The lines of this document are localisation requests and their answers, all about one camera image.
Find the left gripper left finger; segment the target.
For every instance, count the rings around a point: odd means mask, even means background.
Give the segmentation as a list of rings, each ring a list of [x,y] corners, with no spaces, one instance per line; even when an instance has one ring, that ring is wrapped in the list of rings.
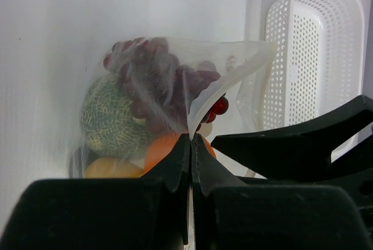
[[[44,179],[22,193],[2,249],[183,249],[189,158],[183,134],[140,178]]]

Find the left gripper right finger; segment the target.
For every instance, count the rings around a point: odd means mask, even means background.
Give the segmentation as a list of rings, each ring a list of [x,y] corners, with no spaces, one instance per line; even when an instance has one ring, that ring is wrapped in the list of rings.
[[[196,249],[371,249],[372,170],[309,184],[240,178],[191,143]]]

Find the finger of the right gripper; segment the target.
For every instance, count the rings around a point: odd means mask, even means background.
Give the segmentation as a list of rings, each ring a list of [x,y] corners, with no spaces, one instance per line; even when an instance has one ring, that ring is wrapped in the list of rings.
[[[262,132],[216,136],[211,145],[270,179],[322,180],[334,149],[372,122],[372,99],[359,95],[312,120]]]

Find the fake orange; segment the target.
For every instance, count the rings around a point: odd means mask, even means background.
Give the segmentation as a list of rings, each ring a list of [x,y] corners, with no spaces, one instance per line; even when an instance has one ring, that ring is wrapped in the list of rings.
[[[166,133],[155,138],[155,140],[148,145],[141,176],[150,171],[172,151],[180,136],[181,133]]]

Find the polka dot zip bag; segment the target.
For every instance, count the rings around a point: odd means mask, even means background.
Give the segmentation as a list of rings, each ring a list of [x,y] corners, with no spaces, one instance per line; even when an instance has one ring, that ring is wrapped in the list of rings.
[[[223,115],[227,91],[266,68],[275,53],[265,41],[115,43],[82,97],[82,141],[69,160],[69,176],[89,177],[88,168],[99,161],[112,162],[109,177],[121,165],[148,168],[156,150]]]

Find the fake red grapes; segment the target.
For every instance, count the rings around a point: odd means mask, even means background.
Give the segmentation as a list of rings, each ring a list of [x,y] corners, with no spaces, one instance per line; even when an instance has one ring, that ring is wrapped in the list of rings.
[[[187,132],[191,102],[221,77],[210,61],[194,68],[182,64],[164,37],[116,42],[103,67],[119,76],[118,87],[132,100],[132,115],[155,135]]]

